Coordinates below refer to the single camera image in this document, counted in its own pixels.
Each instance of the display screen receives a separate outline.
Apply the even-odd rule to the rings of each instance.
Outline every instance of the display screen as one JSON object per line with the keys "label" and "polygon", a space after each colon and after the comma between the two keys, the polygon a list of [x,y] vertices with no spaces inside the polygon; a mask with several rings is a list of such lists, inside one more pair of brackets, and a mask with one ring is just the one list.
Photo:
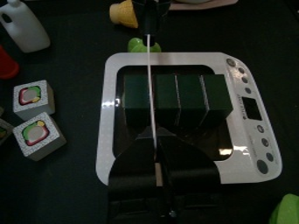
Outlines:
{"label": "display screen", "polygon": [[241,101],[246,111],[246,118],[261,121],[261,115],[258,113],[256,100],[252,98],[241,97]]}

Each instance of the black table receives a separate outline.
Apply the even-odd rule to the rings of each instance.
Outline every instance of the black table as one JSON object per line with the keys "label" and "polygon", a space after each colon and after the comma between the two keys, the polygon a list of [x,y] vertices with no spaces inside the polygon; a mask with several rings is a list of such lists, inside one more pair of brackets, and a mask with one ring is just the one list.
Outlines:
{"label": "black table", "polygon": [[[68,140],[40,162],[24,157],[13,136],[1,145],[0,223],[105,223],[108,191],[96,175],[102,74],[108,57],[138,37],[137,30],[112,25],[112,3],[28,2],[50,36],[50,48],[38,52],[21,53],[0,27],[0,44],[21,68],[13,79],[0,80],[2,119],[13,126],[22,122],[13,87],[46,80],[52,118]],[[299,195],[299,23],[288,6],[295,3],[238,0],[212,10],[170,11],[158,32],[164,52],[222,52],[246,64],[283,158],[276,179],[220,188],[220,212],[198,213],[202,223],[267,223],[281,197]]]}

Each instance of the white bottle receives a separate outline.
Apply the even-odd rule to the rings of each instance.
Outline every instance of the white bottle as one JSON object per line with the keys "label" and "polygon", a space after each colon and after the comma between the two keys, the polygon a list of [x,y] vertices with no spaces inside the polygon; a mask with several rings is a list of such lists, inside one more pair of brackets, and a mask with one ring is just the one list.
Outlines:
{"label": "white bottle", "polygon": [[[0,22],[24,53],[36,52],[50,45],[49,36],[28,6],[20,0],[6,0],[0,8]],[[2,15],[10,18],[5,22]]]}

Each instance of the cube block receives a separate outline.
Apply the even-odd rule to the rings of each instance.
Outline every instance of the cube block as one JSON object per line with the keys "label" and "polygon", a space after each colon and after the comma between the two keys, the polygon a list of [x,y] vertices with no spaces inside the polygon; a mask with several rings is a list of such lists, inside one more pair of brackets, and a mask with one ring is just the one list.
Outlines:
{"label": "cube block", "polygon": [[229,91],[222,74],[202,75],[200,83],[205,93],[206,115],[200,124],[204,128],[220,125],[232,111]]}
{"label": "cube block", "polygon": [[0,116],[2,115],[4,112],[5,110],[0,107]]}
{"label": "cube block", "polygon": [[54,113],[53,93],[46,80],[13,88],[13,112],[26,121],[41,112]]}
{"label": "cube block", "polygon": [[197,74],[176,75],[180,100],[180,127],[196,127],[205,116],[204,95],[200,76]]}
{"label": "cube block", "polygon": [[125,125],[149,125],[149,95],[146,75],[129,74],[124,78]]}
{"label": "cube block", "polygon": [[6,121],[0,119],[0,145],[2,144],[2,142],[10,136],[12,133],[13,133],[13,126]]}
{"label": "cube block", "polygon": [[60,129],[45,112],[13,128],[22,155],[38,161],[65,143]]}
{"label": "cube block", "polygon": [[180,113],[176,77],[173,74],[157,74],[153,79],[154,117],[161,126],[173,126]]}

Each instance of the white cube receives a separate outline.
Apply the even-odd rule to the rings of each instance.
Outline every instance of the white cube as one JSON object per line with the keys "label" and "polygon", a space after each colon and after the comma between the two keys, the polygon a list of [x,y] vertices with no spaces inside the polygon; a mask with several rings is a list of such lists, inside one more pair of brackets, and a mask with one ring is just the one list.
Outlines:
{"label": "white cube", "polygon": [[2,142],[10,136],[12,133],[13,133],[13,126],[6,121],[0,119],[0,145],[2,144]]}
{"label": "white cube", "polygon": [[45,112],[14,127],[13,135],[24,156],[34,161],[66,143],[54,121]]}
{"label": "white cube", "polygon": [[26,121],[41,112],[54,113],[52,88],[46,80],[13,88],[13,112]]}

